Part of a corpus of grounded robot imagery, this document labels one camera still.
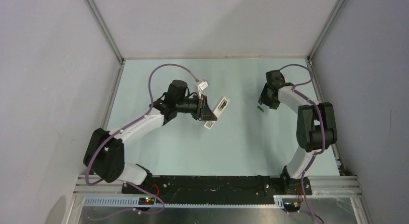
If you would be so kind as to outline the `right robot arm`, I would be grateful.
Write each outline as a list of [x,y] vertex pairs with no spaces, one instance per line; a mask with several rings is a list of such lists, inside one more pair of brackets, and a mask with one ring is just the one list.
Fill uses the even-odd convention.
[[336,143],[338,134],[333,105],[317,102],[287,82],[279,70],[266,74],[266,84],[258,103],[269,109],[278,109],[281,104],[297,115],[296,139],[298,147],[290,162],[284,166],[280,178],[268,182],[270,189],[280,195],[311,194],[307,172],[316,157]]

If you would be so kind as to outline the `white remote control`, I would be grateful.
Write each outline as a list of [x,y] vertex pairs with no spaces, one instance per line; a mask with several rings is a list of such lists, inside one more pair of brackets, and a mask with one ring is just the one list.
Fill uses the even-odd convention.
[[[216,106],[214,107],[214,109],[212,110],[213,113],[217,116],[218,119],[219,119],[219,117],[221,116],[221,114],[224,112],[224,110],[226,109],[226,107],[228,106],[228,104],[227,104],[226,107],[225,107],[222,111],[219,111],[219,110],[218,110],[219,104],[220,104],[221,101],[223,101],[224,99],[227,100],[227,101],[228,101],[228,104],[229,104],[230,100],[229,100],[226,96],[223,96],[223,97],[220,98],[220,100],[218,101],[217,105],[216,105]],[[216,122],[217,122],[217,121],[207,121],[207,122],[205,122],[204,127],[210,130],[210,129],[212,128],[212,126],[213,126]]]

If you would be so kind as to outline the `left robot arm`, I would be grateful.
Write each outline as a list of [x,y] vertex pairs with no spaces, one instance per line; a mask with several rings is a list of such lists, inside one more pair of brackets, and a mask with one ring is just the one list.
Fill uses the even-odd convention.
[[190,92],[186,82],[173,80],[168,90],[140,118],[110,131],[102,128],[95,130],[83,159],[84,165],[107,183],[116,180],[130,182],[140,193],[149,192],[152,189],[149,171],[138,164],[125,161],[126,147],[166,125],[178,113],[191,114],[198,121],[216,121],[218,118],[203,94],[207,87],[208,82],[200,80],[195,84],[195,91]]

